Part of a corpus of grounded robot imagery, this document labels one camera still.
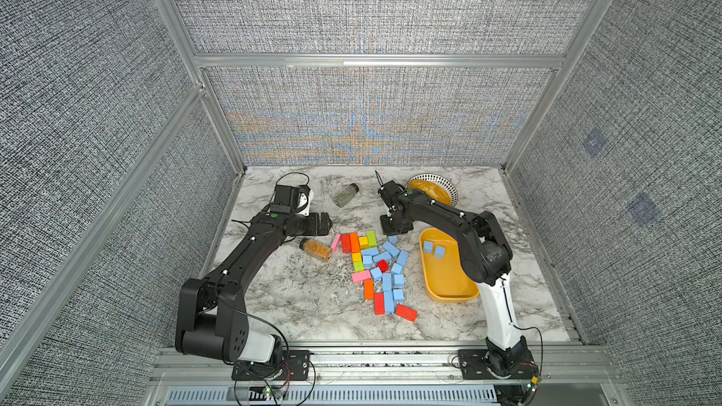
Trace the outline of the yellow plastic tray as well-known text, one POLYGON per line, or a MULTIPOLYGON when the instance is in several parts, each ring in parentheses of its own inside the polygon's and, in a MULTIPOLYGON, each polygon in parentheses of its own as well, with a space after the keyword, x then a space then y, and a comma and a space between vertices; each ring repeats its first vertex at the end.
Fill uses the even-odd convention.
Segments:
POLYGON ((462 269, 457 242, 439 229, 425 229, 419 236, 419 249, 422 261, 425 286, 428 296, 442 304, 460 304, 475 300, 479 296, 477 284, 462 269), (423 242, 443 245, 446 255, 436 259, 434 255, 423 253, 423 242))

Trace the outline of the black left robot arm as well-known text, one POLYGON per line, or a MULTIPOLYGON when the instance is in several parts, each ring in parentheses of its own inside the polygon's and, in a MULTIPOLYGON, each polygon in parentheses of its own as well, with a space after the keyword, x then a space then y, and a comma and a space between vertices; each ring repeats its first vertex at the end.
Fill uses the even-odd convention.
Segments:
POLYGON ((246 292, 265 261, 287 238, 326 236, 333 222, 326 212, 259 212, 231 254, 201 279, 180 288, 175 348, 179 353, 276 366, 281 363, 279 334, 250 328, 246 292))

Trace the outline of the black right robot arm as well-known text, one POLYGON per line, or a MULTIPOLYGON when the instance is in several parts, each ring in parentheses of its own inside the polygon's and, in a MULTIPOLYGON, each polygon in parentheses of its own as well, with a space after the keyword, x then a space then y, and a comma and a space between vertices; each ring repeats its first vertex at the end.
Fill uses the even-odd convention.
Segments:
POLYGON ((387 207, 387 214, 380 217, 386 235, 405 234, 419 221, 455 240, 461 268, 481 293, 487 351, 479 363, 485 371, 498 379, 510 379, 522 368, 534 367, 511 299, 513 252, 496 216, 458 210, 394 180, 382 184, 378 195, 387 207))

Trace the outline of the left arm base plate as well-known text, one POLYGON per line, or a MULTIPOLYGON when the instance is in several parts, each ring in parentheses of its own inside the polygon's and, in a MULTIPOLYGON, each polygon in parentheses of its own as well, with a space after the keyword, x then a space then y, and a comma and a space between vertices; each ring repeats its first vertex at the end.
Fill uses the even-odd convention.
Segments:
POLYGON ((268 363, 237 360, 232 366, 231 380, 252 381, 306 381, 310 370, 310 351, 291 350, 281 353, 278 360, 268 363))

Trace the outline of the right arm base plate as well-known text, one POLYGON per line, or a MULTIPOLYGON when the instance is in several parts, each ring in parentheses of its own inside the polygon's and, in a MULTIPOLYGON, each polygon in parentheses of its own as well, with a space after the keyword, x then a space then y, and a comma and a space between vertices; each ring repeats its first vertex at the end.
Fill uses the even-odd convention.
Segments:
POLYGON ((464 380, 524 381, 539 376, 539 366, 531 353, 507 354, 487 349, 460 350, 457 364, 464 380))

